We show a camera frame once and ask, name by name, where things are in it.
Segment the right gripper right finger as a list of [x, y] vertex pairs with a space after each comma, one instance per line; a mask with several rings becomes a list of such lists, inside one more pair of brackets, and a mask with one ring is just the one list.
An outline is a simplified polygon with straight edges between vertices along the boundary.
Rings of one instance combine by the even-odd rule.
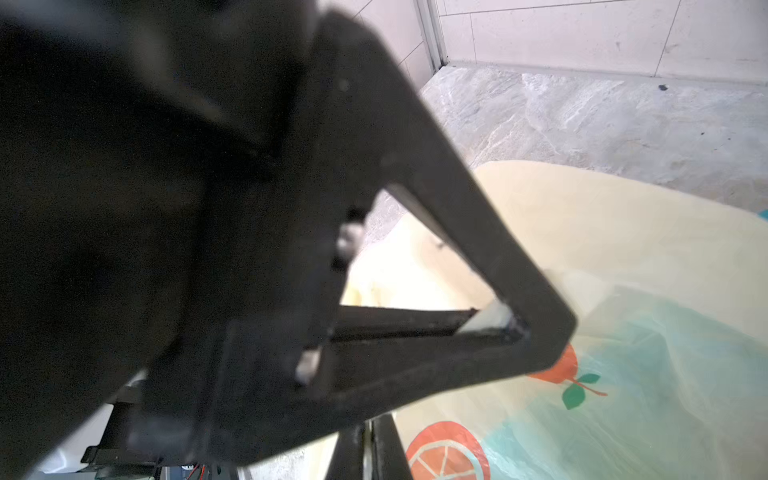
[[325, 479], [412, 480], [393, 414], [342, 430]]

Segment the cream plastic shopping bag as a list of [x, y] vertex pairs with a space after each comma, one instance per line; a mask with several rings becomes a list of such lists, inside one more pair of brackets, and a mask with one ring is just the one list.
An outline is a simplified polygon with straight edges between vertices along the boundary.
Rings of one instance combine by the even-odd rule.
[[767, 223], [573, 167], [476, 179], [576, 313], [547, 372], [395, 413], [415, 479], [763, 479]]

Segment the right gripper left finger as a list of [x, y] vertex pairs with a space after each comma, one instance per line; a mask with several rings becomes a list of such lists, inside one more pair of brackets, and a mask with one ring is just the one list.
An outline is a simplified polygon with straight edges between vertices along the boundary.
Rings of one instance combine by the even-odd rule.
[[[344, 307], [387, 191], [511, 311]], [[148, 374], [100, 467], [248, 465], [544, 370], [575, 318], [376, 34], [312, 1], [1, 5], [1, 471]]]

